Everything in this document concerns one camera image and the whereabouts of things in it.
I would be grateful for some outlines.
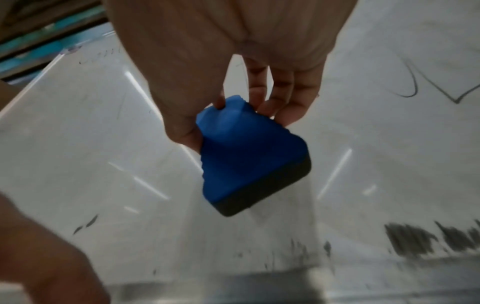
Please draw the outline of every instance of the blue object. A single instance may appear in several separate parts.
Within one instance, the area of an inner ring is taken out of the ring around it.
[[[203,133],[203,195],[223,215],[252,206],[310,171],[306,142],[238,95],[221,110],[206,108],[196,122]]]

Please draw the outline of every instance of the blue foam top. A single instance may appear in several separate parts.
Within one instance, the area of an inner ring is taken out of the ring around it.
[[[240,96],[209,107],[196,120],[203,133],[203,195],[212,204],[308,155],[305,141],[257,114]]]

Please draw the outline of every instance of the hand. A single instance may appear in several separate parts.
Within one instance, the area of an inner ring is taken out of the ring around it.
[[[110,302],[80,250],[23,216],[1,194],[0,281],[22,284],[39,304]]]
[[[219,97],[243,55],[249,102],[287,126],[317,97],[328,53],[356,0],[106,0],[113,26],[148,80],[175,142],[200,151],[196,116]],[[273,77],[268,100],[267,67]]]

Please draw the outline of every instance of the blue eraser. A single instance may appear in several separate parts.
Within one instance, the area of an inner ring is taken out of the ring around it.
[[[306,176],[312,167],[306,142],[259,115],[240,96],[196,119],[203,133],[203,195],[232,216]]]

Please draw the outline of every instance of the whiteboard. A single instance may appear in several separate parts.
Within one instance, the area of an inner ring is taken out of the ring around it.
[[[200,158],[166,137],[145,79],[106,35],[0,112],[0,189],[107,284],[396,262],[391,224],[437,238],[421,258],[476,254],[444,232],[480,229],[478,28],[473,0],[360,1],[290,127],[310,175],[232,218],[203,198]],[[224,89],[248,99],[239,56]]]

